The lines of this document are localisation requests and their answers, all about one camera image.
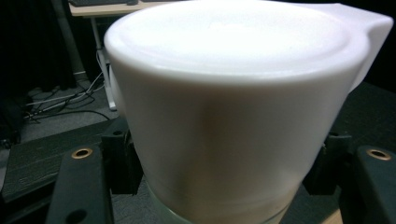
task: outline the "black cable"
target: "black cable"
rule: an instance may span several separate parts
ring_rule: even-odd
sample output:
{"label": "black cable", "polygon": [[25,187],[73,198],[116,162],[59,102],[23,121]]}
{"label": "black cable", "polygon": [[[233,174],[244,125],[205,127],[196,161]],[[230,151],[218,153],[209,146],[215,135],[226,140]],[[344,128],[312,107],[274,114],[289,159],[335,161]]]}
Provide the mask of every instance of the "black cable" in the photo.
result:
{"label": "black cable", "polygon": [[63,112],[63,113],[57,113],[57,114],[51,114],[51,115],[47,115],[41,118],[35,118],[35,120],[39,120],[39,119],[46,119],[46,118],[50,118],[50,117],[55,117],[55,116],[61,116],[61,115],[66,115],[66,114],[77,114],[77,113],[94,113],[94,114],[98,114],[102,117],[104,117],[106,120],[110,120],[110,118],[102,113],[93,111],[93,110],[76,110],[76,111],[68,111],[68,112]]}

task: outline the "desk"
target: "desk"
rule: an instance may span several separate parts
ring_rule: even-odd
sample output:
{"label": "desk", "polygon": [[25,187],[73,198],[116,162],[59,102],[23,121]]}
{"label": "desk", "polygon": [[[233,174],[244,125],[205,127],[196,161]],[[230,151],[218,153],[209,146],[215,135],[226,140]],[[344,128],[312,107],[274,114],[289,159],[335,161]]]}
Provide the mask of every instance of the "desk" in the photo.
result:
{"label": "desk", "polygon": [[104,17],[104,16],[119,16],[125,15],[131,12],[135,12],[147,7],[155,7],[163,4],[167,4],[170,2],[142,2],[138,1],[138,4],[135,6],[127,6],[126,4],[116,4],[116,5],[106,5],[106,6],[95,6],[95,7],[73,7],[70,6],[70,12],[74,17],[85,17],[91,19],[91,25],[93,30],[93,35],[95,38],[96,44],[96,52],[99,58],[100,68],[102,70],[103,76],[105,78],[105,90],[108,101],[108,106],[111,110],[116,109],[116,105],[114,104],[113,94],[111,92],[110,80],[109,80],[109,72],[107,70],[106,64],[108,63],[106,59],[106,50],[103,46],[101,38],[99,36],[99,32],[97,29],[96,18]]}

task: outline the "cable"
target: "cable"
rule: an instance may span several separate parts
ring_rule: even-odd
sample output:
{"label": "cable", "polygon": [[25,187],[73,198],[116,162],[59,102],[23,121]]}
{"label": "cable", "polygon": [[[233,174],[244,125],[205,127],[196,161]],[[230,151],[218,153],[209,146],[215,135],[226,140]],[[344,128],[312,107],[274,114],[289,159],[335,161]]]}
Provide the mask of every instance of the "cable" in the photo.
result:
{"label": "cable", "polygon": [[46,119],[46,118],[50,118],[50,117],[55,117],[55,116],[61,116],[61,115],[66,115],[66,114],[77,114],[77,113],[94,113],[97,115],[100,115],[102,117],[104,117],[106,120],[110,120],[110,118],[102,113],[93,111],[93,110],[76,110],[76,111],[68,111],[68,112],[63,112],[63,113],[57,113],[57,114],[52,114],[52,115],[47,115],[41,118],[35,118],[35,120],[39,120],[39,119]]}
{"label": "cable", "polygon": [[[96,80],[97,80],[102,74],[103,74],[103,73],[100,73],[100,74],[96,77],[96,79],[93,81],[93,83],[91,84],[91,86],[90,86],[87,90],[85,90],[84,92],[79,93],[79,94],[81,94],[80,97],[84,96],[84,95],[87,93],[87,91],[89,91],[89,90],[92,88],[92,86],[95,84]],[[95,89],[94,91],[99,91],[99,90],[101,90],[102,88],[103,88],[103,87],[100,87],[100,88],[98,88],[98,89]],[[56,97],[56,98],[52,98],[52,99],[48,99],[48,100],[39,101],[39,102],[33,102],[33,103],[30,103],[30,104],[27,104],[27,105],[39,105],[39,104],[44,104],[44,103],[48,103],[48,102],[52,102],[52,101],[56,101],[56,100],[62,100],[62,99],[66,99],[66,98],[70,98],[70,97],[74,97],[74,96],[76,96],[76,95],[75,95],[75,94],[70,94],[70,95],[66,95],[66,96],[60,96],[60,97]]]}

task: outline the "black fabric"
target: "black fabric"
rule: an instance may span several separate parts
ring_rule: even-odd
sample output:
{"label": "black fabric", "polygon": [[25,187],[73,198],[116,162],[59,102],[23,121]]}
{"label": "black fabric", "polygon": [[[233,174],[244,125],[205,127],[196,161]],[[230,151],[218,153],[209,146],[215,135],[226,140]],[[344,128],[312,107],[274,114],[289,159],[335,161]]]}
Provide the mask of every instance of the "black fabric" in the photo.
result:
{"label": "black fabric", "polygon": [[51,1],[4,0],[0,21],[0,97],[76,86]]}

